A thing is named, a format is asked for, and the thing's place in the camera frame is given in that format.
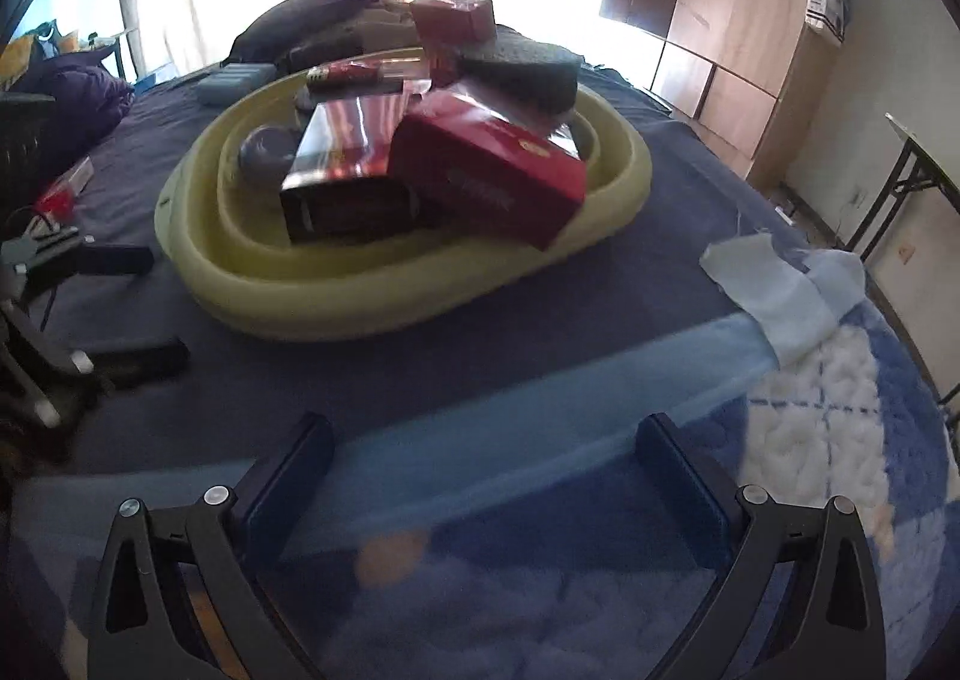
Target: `white plastic bag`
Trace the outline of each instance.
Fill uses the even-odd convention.
[[[806,24],[814,31],[841,46],[850,23],[853,0],[809,0],[806,3]]]

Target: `gray ball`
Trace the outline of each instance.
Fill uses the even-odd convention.
[[[286,125],[254,128],[240,145],[237,167],[244,182],[255,188],[279,190],[294,163],[301,134]]]

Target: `purple cloth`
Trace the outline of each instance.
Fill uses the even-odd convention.
[[[130,111],[133,87],[100,65],[112,53],[113,47],[108,46],[39,61],[11,88],[56,99],[54,116],[42,134],[31,170],[32,198],[107,137]]]

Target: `metal screw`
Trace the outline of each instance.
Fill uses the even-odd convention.
[[[73,361],[73,365],[77,367],[77,371],[81,374],[93,374],[93,361],[83,350],[70,354],[70,360]]]
[[[763,504],[770,498],[770,494],[761,488],[760,485],[747,485],[743,489],[743,498],[746,498],[751,504]]]
[[[203,500],[206,501],[210,506],[217,506],[217,504],[222,504],[224,501],[227,501],[227,497],[230,495],[229,490],[224,485],[214,485],[206,493],[203,494]]]
[[[136,498],[128,498],[120,506],[120,514],[123,517],[133,517],[140,511],[140,502]]]
[[[846,496],[834,498],[833,506],[837,508],[837,512],[842,512],[844,515],[853,515],[856,512],[856,506]]]

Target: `pillow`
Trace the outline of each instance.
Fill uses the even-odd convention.
[[[34,37],[26,34],[7,44],[0,55],[0,89],[6,91],[21,78],[30,67],[30,53],[34,48]]]

